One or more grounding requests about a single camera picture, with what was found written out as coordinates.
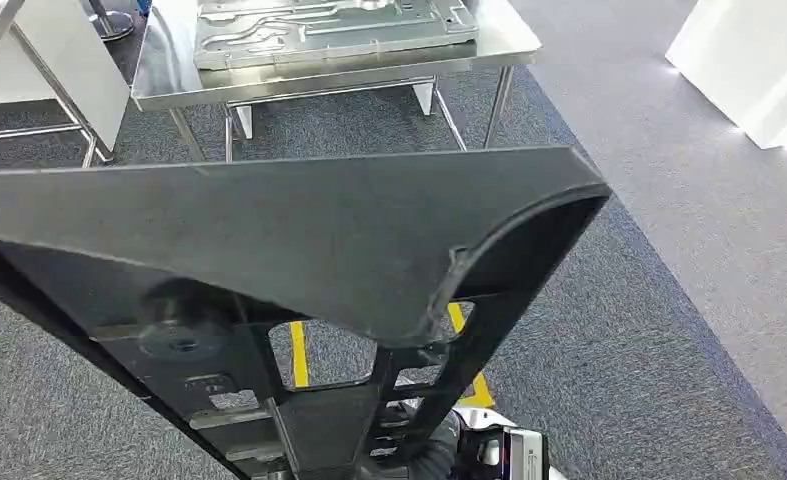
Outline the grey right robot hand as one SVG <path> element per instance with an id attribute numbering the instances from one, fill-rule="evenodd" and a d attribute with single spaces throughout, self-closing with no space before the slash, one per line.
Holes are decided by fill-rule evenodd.
<path id="1" fill-rule="evenodd" d="M 452 410 L 430 435 L 424 448 L 408 462 L 411 480 L 450 479 L 456 464 L 461 435 L 461 421 Z"/>

